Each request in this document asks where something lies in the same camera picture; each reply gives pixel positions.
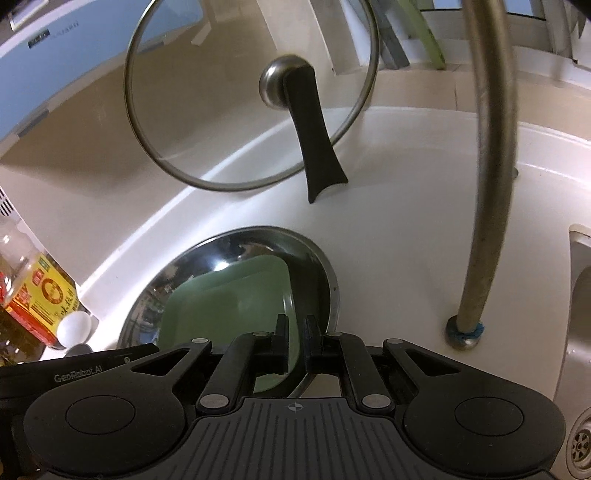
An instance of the white countertop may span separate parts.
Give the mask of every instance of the white countertop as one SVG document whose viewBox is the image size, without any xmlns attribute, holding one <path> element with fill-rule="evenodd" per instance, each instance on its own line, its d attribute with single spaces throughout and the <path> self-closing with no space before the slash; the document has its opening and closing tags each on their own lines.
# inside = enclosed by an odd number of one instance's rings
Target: white countertop
<svg viewBox="0 0 591 480">
<path fill-rule="evenodd" d="M 446 345 L 443 328 L 457 313 L 472 239 L 476 116 L 371 108 L 336 151 L 350 183 L 313 205 L 303 173 L 249 193 L 183 190 L 81 286 L 101 320 L 89 345 L 114 348 L 144 286 L 185 249 L 235 228 L 276 225 L 312 239 L 332 263 L 339 330 L 368 345 L 404 338 L 552 397 L 569 315 L 569 229 L 591 228 L 589 143 L 521 125 L 486 330 L 463 353 Z"/>
</svg>

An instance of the appliance label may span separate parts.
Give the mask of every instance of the appliance label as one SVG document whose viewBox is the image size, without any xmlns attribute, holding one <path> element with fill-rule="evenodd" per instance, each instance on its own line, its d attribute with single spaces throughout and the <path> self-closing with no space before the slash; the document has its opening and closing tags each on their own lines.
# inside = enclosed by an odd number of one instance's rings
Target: appliance label
<svg viewBox="0 0 591 480">
<path fill-rule="evenodd" d="M 78 26 L 79 26 L 79 23 L 78 22 L 74 22 L 74 23 L 68 25 L 66 28 L 62 28 L 58 32 L 53 32 L 53 35 L 51 37 L 52 38 L 57 38 L 57 37 L 61 37 L 62 35 L 66 35 L 67 33 L 71 32 L 72 30 L 74 30 L 75 28 L 77 28 Z"/>
<path fill-rule="evenodd" d="M 28 45 L 29 48 L 33 48 L 35 45 L 37 45 L 39 42 L 42 42 L 43 40 L 45 40 L 47 37 L 49 37 L 50 33 L 49 30 L 44 30 L 41 33 L 39 33 L 39 35 L 37 35 L 35 38 L 32 38 L 31 40 L 28 41 Z"/>
</svg>

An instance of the metal faucet pipe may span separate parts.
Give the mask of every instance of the metal faucet pipe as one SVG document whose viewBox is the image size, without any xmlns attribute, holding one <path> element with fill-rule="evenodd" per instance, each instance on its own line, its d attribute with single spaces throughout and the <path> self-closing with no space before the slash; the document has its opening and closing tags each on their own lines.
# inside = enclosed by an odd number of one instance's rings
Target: metal faucet pipe
<svg viewBox="0 0 591 480">
<path fill-rule="evenodd" d="M 517 79 L 503 0 L 462 0 L 476 78 L 478 195 L 472 250 L 457 316 L 447 340 L 475 346 L 501 254 L 511 207 L 517 147 Z"/>
</svg>

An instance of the bottle label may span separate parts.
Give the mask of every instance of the bottle label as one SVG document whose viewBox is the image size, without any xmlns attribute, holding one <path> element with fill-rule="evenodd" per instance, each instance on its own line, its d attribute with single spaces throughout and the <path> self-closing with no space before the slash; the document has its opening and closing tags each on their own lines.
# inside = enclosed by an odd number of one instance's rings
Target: bottle label
<svg viewBox="0 0 591 480">
<path fill-rule="evenodd" d="M 53 346 L 60 320 L 79 306 L 76 289 L 40 255 L 6 311 L 40 341 Z"/>
</svg>

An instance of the red label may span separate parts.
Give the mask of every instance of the red label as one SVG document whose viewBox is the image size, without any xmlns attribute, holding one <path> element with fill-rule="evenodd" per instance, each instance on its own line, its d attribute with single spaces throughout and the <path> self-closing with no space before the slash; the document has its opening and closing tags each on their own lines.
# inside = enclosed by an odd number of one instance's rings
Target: red label
<svg viewBox="0 0 591 480">
<path fill-rule="evenodd" d="M 31 307 L 30 306 L 30 301 L 31 301 L 31 294 L 29 293 L 29 291 L 27 290 L 27 286 L 23 285 L 21 287 L 21 289 L 18 291 L 17 296 L 15 297 L 15 300 L 19 303 L 22 303 L 23 306 L 27 307 L 28 309 Z"/>
<path fill-rule="evenodd" d="M 37 270 L 35 270 L 33 272 L 33 277 L 31 279 L 31 281 L 33 282 L 33 285 L 38 287 L 39 284 L 41 283 L 41 280 L 43 280 L 44 276 L 45 276 L 45 272 L 42 269 L 38 268 Z"/>
<path fill-rule="evenodd" d="M 4 273 L 0 272 L 0 303 L 4 303 L 4 297 L 6 296 L 6 280 Z"/>
<path fill-rule="evenodd" d="M 10 302 L 8 307 L 8 313 L 40 341 L 48 346 L 53 346 L 57 343 L 57 338 L 49 330 L 44 328 L 29 312 L 13 301 Z"/>
</svg>

